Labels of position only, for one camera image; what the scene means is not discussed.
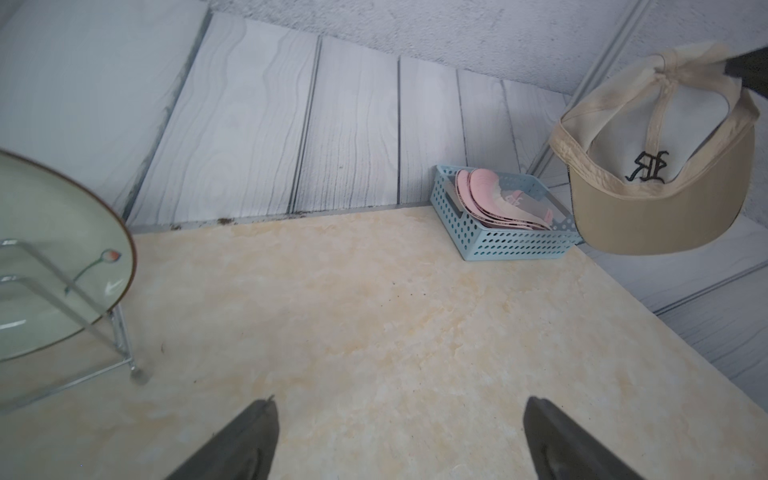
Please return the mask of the beige baseball cap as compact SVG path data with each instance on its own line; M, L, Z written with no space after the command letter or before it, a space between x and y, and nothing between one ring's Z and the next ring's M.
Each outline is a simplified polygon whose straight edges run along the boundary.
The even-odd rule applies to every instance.
M639 59L556 123L575 226L616 255L698 248L737 219L749 189L759 111L727 75L727 46L703 42Z

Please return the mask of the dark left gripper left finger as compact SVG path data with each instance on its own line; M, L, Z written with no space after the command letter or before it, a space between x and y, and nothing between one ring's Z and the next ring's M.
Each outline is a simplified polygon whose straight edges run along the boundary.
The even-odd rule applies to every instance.
M279 433L274 397L255 400L167 479L267 479Z

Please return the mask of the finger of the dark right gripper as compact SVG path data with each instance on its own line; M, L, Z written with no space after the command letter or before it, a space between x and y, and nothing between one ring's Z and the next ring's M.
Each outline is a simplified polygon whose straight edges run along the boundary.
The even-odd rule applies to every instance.
M744 88L768 98L768 47L764 46L725 61L724 74L739 79Z

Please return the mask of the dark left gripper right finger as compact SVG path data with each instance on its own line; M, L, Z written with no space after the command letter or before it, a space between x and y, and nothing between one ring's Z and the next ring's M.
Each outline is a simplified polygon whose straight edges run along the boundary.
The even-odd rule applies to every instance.
M641 479L629 465L546 398L528 398L523 427L539 479Z

